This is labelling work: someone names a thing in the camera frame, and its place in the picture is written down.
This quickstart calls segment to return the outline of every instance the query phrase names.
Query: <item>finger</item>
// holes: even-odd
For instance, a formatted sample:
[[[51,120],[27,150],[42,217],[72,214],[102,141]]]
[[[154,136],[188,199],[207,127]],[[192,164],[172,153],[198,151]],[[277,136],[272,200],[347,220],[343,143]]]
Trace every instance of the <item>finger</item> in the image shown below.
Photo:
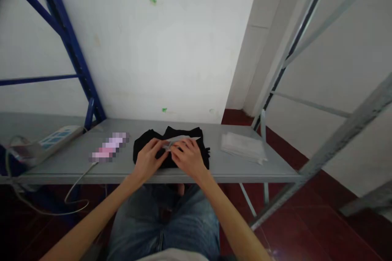
[[[189,152],[189,148],[184,142],[181,141],[175,142],[173,146],[180,147],[184,153]]]
[[[184,138],[183,142],[186,143],[186,145],[188,146],[189,149],[193,150],[195,148],[195,146],[193,145],[193,143],[190,140],[190,138]]]
[[[178,150],[176,147],[171,146],[170,147],[170,151],[171,151],[171,155],[173,157],[173,154],[176,155],[178,157],[178,159],[183,160],[184,157],[184,153],[182,153],[180,150]]]
[[[171,158],[173,159],[174,163],[178,166],[179,164],[181,165],[181,160],[180,158],[173,153],[173,151],[171,152]]]
[[[148,149],[148,150],[151,150],[151,148],[154,147],[155,144],[158,143],[158,142],[159,142],[159,140],[158,140],[157,138],[152,138],[152,139],[144,146],[144,148],[146,148],[146,149]]]
[[[156,155],[158,153],[158,151],[163,148],[163,145],[167,145],[168,143],[169,143],[168,141],[159,141],[151,149],[151,152],[153,152],[153,154]]]
[[[195,147],[196,150],[199,150],[199,145],[197,144],[196,140],[190,139],[191,142],[193,143],[193,147]]]
[[[166,151],[165,153],[163,153],[163,155],[161,157],[159,157],[159,159],[156,161],[158,168],[162,165],[162,163],[165,161],[167,156],[169,156],[169,151]]]

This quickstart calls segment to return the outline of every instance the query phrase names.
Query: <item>floor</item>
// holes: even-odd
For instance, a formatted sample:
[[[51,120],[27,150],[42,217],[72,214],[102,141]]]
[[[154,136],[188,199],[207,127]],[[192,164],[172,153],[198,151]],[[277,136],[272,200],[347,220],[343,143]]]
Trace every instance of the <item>floor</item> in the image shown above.
[[[250,125],[252,118],[242,111],[226,110],[223,124]],[[276,134],[267,129],[267,141],[291,166],[299,169],[307,158]],[[285,184],[270,184],[270,198]],[[220,184],[222,190],[246,221],[252,213],[238,184]],[[64,198],[69,186],[47,186],[59,198]],[[263,208],[263,185],[244,184],[256,212]],[[109,192],[115,188],[109,186]],[[80,196],[90,200],[89,207],[79,213],[83,218],[100,203],[104,188],[100,185],[81,186]],[[70,229],[61,217],[42,216],[18,201],[10,187],[0,186],[0,198],[8,209],[1,211],[1,242],[4,260],[38,260]],[[255,234],[275,260],[392,260],[390,244],[391,226],[365,211],[354,218],[345,219],[337,209],[355,196],[342,189],[329,175],[321,172],[307,183],[288,202],[263,223]],[[99,242],[107,243],[112,221],[106,226]],[[221,252],[232,250],[223,232]]]

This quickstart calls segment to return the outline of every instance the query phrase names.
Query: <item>forearm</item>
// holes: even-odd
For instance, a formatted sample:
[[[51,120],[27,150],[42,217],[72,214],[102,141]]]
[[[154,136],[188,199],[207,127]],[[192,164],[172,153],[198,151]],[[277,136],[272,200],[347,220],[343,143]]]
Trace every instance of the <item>forearm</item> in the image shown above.
[[[205,173],[196,182],[210,201],[237,259],[240,261],[270,261],[263,245],[222,192],[211,174]]]
[[[80,260],[121,204],[140,186],[141,183],[132,175],[128,176],[41,260]]]

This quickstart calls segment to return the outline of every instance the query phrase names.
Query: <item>power strip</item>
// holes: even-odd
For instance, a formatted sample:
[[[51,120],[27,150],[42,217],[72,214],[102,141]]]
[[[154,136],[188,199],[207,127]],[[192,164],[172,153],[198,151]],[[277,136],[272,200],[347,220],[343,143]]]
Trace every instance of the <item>power strip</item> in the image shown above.
[[[11,146],[11,152],[18,161],[31,168],[40,164],[82,133],[82,126],[64,126],[38,142]]]

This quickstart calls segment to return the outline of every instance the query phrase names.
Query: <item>blue jeans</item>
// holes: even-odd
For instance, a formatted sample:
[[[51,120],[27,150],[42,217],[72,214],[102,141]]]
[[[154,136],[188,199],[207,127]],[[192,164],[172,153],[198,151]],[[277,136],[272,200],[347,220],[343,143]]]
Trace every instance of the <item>blue jeans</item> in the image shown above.
[[[172,210],[166,223],[160,208]],[[219,222],[197,185],[181,198],[166,185],[143,185],[117,212],[107,260],[133,261],[168,248],[219,258]]]

